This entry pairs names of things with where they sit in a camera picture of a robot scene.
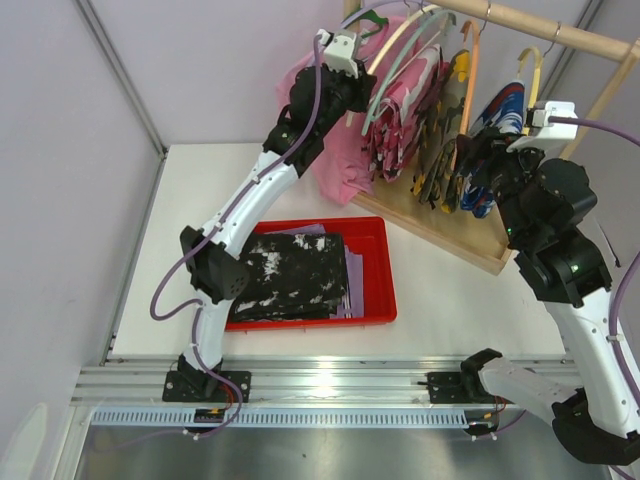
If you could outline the purple hanger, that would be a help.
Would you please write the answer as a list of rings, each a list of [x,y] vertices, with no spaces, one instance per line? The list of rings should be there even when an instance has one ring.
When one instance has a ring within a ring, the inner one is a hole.
[[[342,29],[348,29],[353,27],[356,23],[361,21],[369,22],[375,29],[370,32],[371,35],[383,32],[389,28],[389,20],[386,17],[380,16],[376,10],[381,7],[390,5],[402,4],[408,7],[410,13],[413,13],[419,7],[428,6],[429,3],[424,1],[377,1],[369,5],[358,4],[347,8],[347,16],[341,21],[340,27]]]

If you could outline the black floral garment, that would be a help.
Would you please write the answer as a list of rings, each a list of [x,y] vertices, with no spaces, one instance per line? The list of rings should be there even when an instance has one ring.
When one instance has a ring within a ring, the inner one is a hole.
[[[343,305],[348,274],[339,234],[253,234],[240,260],[249,283],[232,305],[232,322],[329,319]]]

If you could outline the purple trousers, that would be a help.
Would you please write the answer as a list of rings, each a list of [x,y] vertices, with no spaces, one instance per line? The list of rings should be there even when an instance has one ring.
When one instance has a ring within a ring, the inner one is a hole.
[[[273,233],[330,233],[322,224],[311,224],[304,227],[287,229]],[[348,288],[343,305],[339,307],[338,313],[329,319],[347,319],[360,317],[364,314],[364,293],[363,293],[363,258],[361,255],[352,252],[345,244],[346,268],[348,274]]]

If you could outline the cream hanger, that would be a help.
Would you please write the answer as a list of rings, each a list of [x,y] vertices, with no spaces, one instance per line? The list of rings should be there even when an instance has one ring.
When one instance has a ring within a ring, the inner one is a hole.
[[[361,130],[361,134],[365,135],[371,123],[374,121],[374,115],[377,113],[379,104],[381,103],[382,96],[390,86],[391,81],[395,75],[400,72],[400,67],[405,59],[406,55],[413,48],[414,44],[420,39],[423,32],[430,28],[432,24],[439,22],[441,24],[440,29],[449,22],[448,17],[452,15],[450,10],[444,9],[437,5],[420,6],[418,10],[409,15],[400,26],[391,34],[391,36],[385,41],[371,65],[368,69],[368,74],[373,75],[381,62],[389,55],[394,45],[402,39],[405,32],[410,30],[411,27],[418,23],[418,26],[412,30],[411,36],[404,42],[402,49],[394,57],[393,63],[389,67],[386,76],[384,77],[381,85],[377,88],[374,98],[370,101],[365,121]]]

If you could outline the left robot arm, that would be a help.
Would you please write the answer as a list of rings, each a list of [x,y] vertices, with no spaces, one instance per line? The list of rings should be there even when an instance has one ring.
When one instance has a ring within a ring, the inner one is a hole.
[[[208,223],[182,230],[183,256],[176,265],[186,268],[196,296],[174,309],[195,308],[189,344],[177,360],[176,387],[209,400],[224,382],[222,337],[232,303],[249,282],[240,261],[246,240],[323,152],[325,137],[340,119],[367,109],[375,83],[360,60],[350,67],[323,63],[300,70],[248,177]]]

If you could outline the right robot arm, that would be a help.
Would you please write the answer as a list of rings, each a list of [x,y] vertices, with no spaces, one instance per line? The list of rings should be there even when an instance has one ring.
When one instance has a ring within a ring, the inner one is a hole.
[[[494,194],[519,273],[555,321],[582,381],[568,387],[485,349],[462,362],[463,388],[473,400],[498,396],[532,413],[581,462],[633,465],[639,401],[629,382],[639,373],[619,365],[628,350],[609,312],[612,278],[578,227],[597,203],[586,170],[496,128],[457,136],[456,150],[457,173]]]

